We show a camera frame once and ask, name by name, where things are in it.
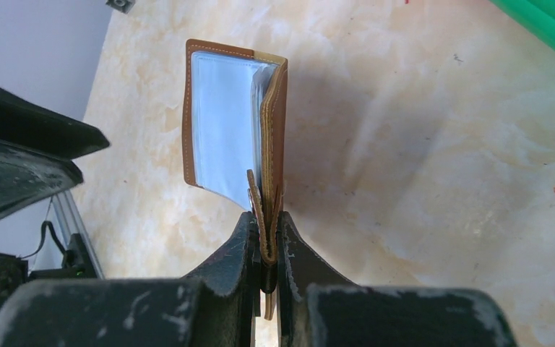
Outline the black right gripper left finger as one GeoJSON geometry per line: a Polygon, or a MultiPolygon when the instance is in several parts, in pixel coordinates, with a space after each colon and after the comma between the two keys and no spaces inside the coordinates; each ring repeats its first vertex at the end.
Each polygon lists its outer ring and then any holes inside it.
{"type": "Polygon", "coordinates": [[[257,222],[180,278],[47,279],[0,309],[0,346],[253,346],[257,222]]]}

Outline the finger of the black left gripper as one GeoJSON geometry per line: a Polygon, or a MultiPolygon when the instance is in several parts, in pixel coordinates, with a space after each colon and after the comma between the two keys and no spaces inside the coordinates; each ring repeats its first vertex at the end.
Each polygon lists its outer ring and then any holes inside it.
{"type": "Polygon", "coordinates": [[[0,220],[81,184],[74,159],[109,145],[98,128],[0,88],[0,220]]]}

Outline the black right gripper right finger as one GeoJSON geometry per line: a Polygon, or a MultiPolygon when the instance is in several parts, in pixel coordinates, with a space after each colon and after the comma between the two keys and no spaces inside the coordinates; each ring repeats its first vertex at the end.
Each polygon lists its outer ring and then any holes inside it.
{"type": "Polygon", "coordinates": [[[515,346],[498,304],[467,288],[360,286],[301,237],[289,213],[277,233],[281,346],[515,346]]]}

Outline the brown leather card holder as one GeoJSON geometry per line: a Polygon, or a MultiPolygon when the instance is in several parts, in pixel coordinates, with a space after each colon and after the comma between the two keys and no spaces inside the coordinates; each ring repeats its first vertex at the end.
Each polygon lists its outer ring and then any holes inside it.
{"type": "Polygon", "coordinates": [[[186,42],[184,180],[254,214],[266,320],[273,318],[277,301],[287,94],[285,57],[206,40],[186,42]]]}

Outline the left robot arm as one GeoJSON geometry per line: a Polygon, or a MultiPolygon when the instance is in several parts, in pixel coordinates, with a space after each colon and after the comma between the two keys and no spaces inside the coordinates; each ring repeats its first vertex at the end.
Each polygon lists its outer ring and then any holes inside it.
{"type": "MultiPolygon", "coordinates": [[[[83,181],[76,158],[110,145],[96,127],[32,104],[0,88],[0,220],[83,181]]],[[[61,266],[31,270],[28,256],[0,252],[0,308],[23,284],[36,279],[97,278],[98,269],[80,233],[58,240],[53,222],[40,225],[51,237],[61,266]]]]}

